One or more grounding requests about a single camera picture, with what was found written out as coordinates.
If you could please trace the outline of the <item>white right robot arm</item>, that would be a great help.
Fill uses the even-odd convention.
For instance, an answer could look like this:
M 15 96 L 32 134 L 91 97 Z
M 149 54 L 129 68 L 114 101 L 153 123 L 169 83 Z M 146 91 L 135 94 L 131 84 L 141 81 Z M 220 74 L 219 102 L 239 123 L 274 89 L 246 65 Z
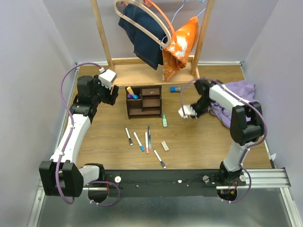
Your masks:
M 231 113 L 229 130 L 232 145 L 218 173 L 218 181 L 229 185 L 240 176 L 241 164 L 249 149 L 265 134 L 261 104 L 242 99 L 219 82 L 198 80 L 194 86 L 201 97 L 190 105 L 189 114 L 192 118 L 205 114 L 214 102 Z

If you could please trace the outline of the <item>brown wooden desk organizer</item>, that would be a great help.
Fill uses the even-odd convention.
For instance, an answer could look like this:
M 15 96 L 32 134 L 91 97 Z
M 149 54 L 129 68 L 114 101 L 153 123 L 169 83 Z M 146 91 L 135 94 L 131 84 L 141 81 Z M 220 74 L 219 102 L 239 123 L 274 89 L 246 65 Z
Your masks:
M 128 119 L 162 117 L 162 86 L 132 86 L 138 99 L 127 98 L 126 108 Z

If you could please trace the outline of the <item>white marker black blue cap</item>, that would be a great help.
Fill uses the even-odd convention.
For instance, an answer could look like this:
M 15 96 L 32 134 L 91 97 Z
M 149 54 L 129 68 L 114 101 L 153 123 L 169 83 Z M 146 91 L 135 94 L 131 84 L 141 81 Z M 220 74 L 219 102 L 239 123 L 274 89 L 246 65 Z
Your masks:
M 153 152 L 156 155 L 157 159 L 159 160 L 159 162 L 160 162 L 161 166 L 163 167 L 163 169 L 166 169 L 167 167 L 166 167 L 165 163 L 162 161 L 162 159 L 159 156 L 158 152 L 155 149 L 153 150 Z

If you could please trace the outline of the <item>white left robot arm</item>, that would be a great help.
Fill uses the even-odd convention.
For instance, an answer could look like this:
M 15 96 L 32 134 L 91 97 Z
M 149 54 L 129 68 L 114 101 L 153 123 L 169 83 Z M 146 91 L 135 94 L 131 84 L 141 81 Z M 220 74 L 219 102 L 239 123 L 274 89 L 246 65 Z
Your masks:
M 119 87 L 114 85 L 115 72 L 81 76 L 77 80 L 77 95 L 70 107 L 71 117 L 63 137 L 49 161 L 41 162 L 39 173 L 48 196 L 79 197 L 83 187 L 95 187 L 105 181 L 102 164 L 86 164 L 78 168 L 77 157 L 84 136 L 92 124 L 100 103 L 114 105 Z

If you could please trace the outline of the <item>pink highlighter orange cap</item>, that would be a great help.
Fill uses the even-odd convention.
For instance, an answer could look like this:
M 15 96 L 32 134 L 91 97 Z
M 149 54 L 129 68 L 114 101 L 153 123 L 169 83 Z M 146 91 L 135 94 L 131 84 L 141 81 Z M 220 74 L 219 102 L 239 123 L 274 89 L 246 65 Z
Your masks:
M 134 96 L 134 92 L 131 87 L 127 87 L 126 90 L 131 96 Z

